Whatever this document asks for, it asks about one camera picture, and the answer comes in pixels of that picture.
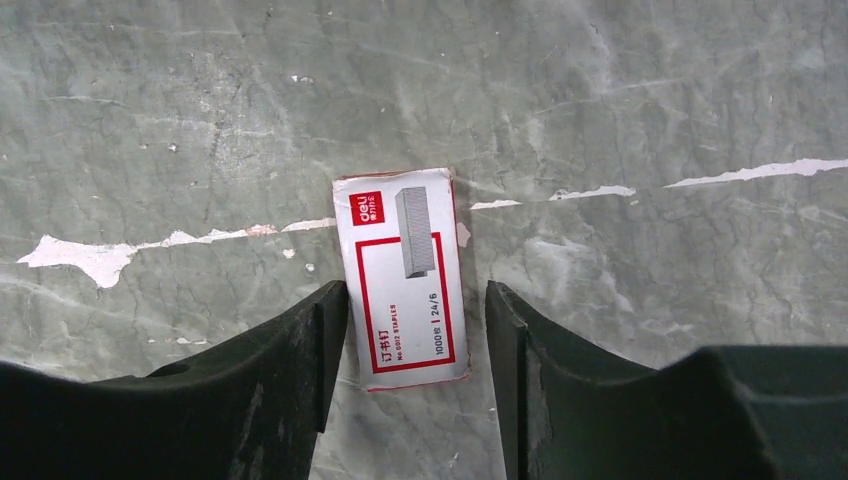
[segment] staple box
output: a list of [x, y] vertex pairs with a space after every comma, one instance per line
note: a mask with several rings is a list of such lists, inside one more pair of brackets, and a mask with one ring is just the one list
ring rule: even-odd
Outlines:
[[333, 201], [365, 387], [466, 376], [451, 170], [344, 178]]

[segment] picture of staples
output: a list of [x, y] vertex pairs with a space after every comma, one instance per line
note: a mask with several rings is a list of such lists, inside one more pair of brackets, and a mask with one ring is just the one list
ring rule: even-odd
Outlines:
[[395, 196], [400, 226], [400, 246], [406, 278], [426, 277], [436, 269], [433, 233], [425, 187], [404, 188]]

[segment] marbled gray surface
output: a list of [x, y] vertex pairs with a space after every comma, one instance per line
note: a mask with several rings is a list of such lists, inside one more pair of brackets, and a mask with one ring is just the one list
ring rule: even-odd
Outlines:
[[[457, 170], [474, 374], [369, 395], [348, 345], [316, 479], [503, 477], [488, 279], [653, 366], [848, 342], [848, 171], [661, 188], [848, 159], [844, 0], [19, 0], [0, 22], [6, 360], [146, 374], [342, 277], [332, 228], [143, 250], [111, 288], [16, 263], [43, 235], [280, 228], [332, 215], [342, 175]], [[638, 193], [545, 201], [605, 185]], [[525, 204], [469, 211], [499, 199]]]

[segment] small cardboard box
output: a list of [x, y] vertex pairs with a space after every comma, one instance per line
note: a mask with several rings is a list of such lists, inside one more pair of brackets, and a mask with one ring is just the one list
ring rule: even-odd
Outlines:
[[452, 177], [435, 168], [333, 182], [369, 391], [468, 374]]

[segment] red logo square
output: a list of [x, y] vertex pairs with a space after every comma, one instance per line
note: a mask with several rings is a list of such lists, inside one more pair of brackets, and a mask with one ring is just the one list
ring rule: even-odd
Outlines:
[[353, 226], [374, 225], [386, 221], [383, 213], [383, 195], [380, 192], [356, 193], [350, 196]]

